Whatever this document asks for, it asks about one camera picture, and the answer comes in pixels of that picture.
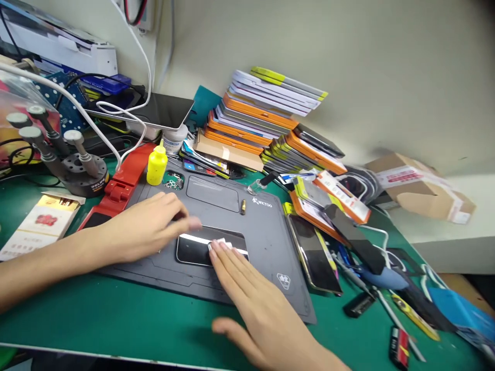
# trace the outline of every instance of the glue bottle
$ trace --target glue bottle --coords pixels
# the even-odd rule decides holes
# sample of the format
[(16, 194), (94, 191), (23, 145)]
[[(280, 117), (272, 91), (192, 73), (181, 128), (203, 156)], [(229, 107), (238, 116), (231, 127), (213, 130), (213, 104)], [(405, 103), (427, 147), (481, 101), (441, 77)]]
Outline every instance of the glue bottle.
[(169, 159), (167, 157), (165, 147), (163, 146), (163, 139), (160, 141), (160, 145), (157, 145), (153, 152), (151, 152), (148, 158), (148, 172), (146, 174), (146, 181), (152, 185), (157, 186), (163, 181), (165, 175), (165, 168), (167, 167)]
[(278, 173), (276, 171), (272, 171), (265, 178), (256, 179), (253, 183), (251, 183), (247, 188), (247, 191), (253, 196), (256, 196), (258, 193), (264, 191), (267, 188), (268, 183), (270, 183), (276, 177), (278, 177)]

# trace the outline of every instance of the green desk mat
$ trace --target green desk mat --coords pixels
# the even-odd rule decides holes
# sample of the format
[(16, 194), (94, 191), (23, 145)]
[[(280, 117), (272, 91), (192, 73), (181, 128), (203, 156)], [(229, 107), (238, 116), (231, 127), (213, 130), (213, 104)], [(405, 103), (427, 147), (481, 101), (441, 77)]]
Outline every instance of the green desk mat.
[[(114, 168), (115, 161), (108, 161)], [(249, 184), (259, 173), (249, 173), (241, 182)], [(0, 183), (0, 246), (48, 189), (22, 180)], [(271, 183), (268, 192), (288, 201), (287, 192)], [(73, 233), (97, 199), (87, 200), (76, 216)], [(373, 212), (370, 226), (389, 232), (389, 247), (405, 249), (421, 258), (391, 221)], [(381, 245), (383, 236), (364, 231)], [(318, 324), (309, 326), (315, 338), (353, 370), (396, 370), (388, 359), (392, 321), (380, 303), (361, 318), (344, 315), (342, 307), (359, 291), (341, 279), (344, 295), (336, 297), (313, 291), (312, 302)], [(385, 294), (406, 330), (417, 340), (427, 363), (411, 355), (410, 370), (486, 369), (481, 355), (454, 334), (440, 333), (435, 342), (400, 313)], [(134, 283), (88, 274), (61, 282), (0, 315), (0, 345), (39, 347), (122, 358), (223, 369), (253, 369), (244, 355), (227, 339), (211, 333), (217, 316), (241, 318), (234, 307), (203, 301)]]

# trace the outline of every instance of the right hand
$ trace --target right hand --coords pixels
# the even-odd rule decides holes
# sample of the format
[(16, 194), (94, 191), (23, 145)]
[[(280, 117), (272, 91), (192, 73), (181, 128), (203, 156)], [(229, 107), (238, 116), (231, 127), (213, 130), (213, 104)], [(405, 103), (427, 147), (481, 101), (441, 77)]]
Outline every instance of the right hand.
[(212, 241), (218, 279), (244, 320), (216, 318), (213, 332), (227, 336), (249, 361), (265, 370), (347, 369), (313, 338), (283, 293), (235, 248)]

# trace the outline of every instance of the left hand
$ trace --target left hand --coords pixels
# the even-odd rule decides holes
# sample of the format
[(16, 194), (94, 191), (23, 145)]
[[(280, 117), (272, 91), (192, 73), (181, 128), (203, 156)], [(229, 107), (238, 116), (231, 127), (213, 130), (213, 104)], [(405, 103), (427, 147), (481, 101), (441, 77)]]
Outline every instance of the left hand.
[(91, 231), (88, 238), (94, 243), (93, 253), (101, 267), (155, 254), (180, 234), (201, 229), (201, 226), (201, 221), (189, 216), (174, 193), (160, 192), (106, 223), (81, 232)]

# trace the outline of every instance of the finger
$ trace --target finger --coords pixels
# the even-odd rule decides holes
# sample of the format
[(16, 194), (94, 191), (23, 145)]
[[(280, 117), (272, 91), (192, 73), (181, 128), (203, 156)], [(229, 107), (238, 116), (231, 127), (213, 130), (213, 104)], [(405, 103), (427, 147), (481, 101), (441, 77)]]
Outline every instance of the finger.
[(242, 274), (242, 272), (235, 266), (232, 259), (229, 257), (231, 255), (235, 258), (234, 253), (230, 251), (227, 245), (220, 245), (217, 240), (211, 241), (211, 248), (215, 251), (218, 259), (222, 262), (225, 270), (236, 282), (236, 284), (244, 291), (246, 296), (253, 297), (256, 292), (253, 284)]
[(163, 201), (158, 204), (158, 207), (160, 208), (158, 215), (167, 218), (167, 223), (171, 220), (178, 221), (189, 216), (189, 212), (187, 211), (182, 201), (180, 201), (178, 198), (175, 198), (172, 202), (167, 203), (165, 201), (166, 197), (167, 196), (165, 196), (163, 198)]
[(223, 289), (225, 290), (229, 298), (234, 302), (239, 312), (243, 311), (248, 297), (227, 272), (225, 266), (218, 258), (218, 255), (213, 248), (210, 250), (210, 260)]
[(246, 269), (248, 269), (256, 279), (258, 279), (262, 283), (270, 282), (246, 259), (246, 257), (243, 254), (239, 252), (239, 250), (233, 249), (233, 251), (234, 254), (237, 256), (237, 258), (239, 259), (239, 261), (241, 262), (241, 264), (244, 265)]
[(141, 201), (140, 204), (152, 204), (152, 203), (160, 200), (161, 198), (165, 197), (165, 195), (166, 195), (165, 192), (158, 192), (153, 197), (150, 197), (150, 198), (147, 198), (146, 200)]
[(239, 347), (247, 359), (257, 368), (268, 369), (265, 356), (259, 350), (248, 332), (233, 319), (220, 317), (213, 321), (211, 329), (216, 334), (225, 335)]
[(248, 269), (246, 265), (243, 264), (241, 259), (245, 260), (244, 257), (239, 257), (242, 255), (235, 247), (229, 249), (227, 245), (223, 242), (220, 243), (220, 246), (225, 250), (226, 255), (232, 261), (232, 263), (236, 266), (236, 268), (243, 274), (243, 276), (254, 286), (260, 285), (259, 279)]
[(182, 218), (165, 228), (161, 232), (160, 238), (163, 239), (164, 243), (167, 243), (168, 241), (179, 237), (182, 233), (186, 233), (190, 230), (198, 230), (201, 229), (201, 227), (201, 221), (197, 216)]

